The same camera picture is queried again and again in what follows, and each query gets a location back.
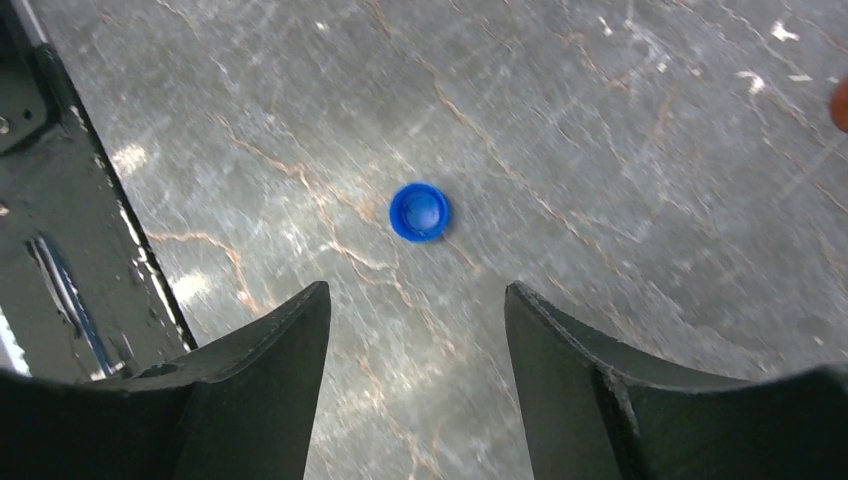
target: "orange object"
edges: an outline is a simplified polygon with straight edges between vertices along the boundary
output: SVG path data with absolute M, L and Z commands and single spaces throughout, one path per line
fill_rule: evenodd
M 830 99 L 830 118 L 833 123 L 848 133 L 848 78 L 836 86 Z

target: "floor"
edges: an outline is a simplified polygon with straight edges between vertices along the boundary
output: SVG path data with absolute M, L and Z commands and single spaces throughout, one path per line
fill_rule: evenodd
M 530 479 L 514 279 L 711 372 L 848 357 L 845 2 L 35 4 L 201 344 L 330 282 L 308 479 Z

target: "blue bottle cap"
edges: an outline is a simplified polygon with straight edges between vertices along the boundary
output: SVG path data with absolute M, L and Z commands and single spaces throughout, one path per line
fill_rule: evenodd
M 395 233 L 410 242 L 438 238 L 450 222 L 450 204 L 438 188 L 428 183 L 409 183 L 395 193 L 389 205 Z

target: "black metal frame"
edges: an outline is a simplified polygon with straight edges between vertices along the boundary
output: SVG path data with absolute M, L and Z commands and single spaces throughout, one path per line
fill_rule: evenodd
M 30 372 L 131 376 L 196 348 L 62 62 L 25 0 L 0 15 L 0 308 Z

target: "gray marble surface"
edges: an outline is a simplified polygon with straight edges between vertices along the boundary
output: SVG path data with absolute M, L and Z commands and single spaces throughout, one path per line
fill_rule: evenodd
M 848 357 L 845 2 L 36 5 L 201 344 L 330 282 L 309 479 L 529 479 L 514 279 L 711 372 Z

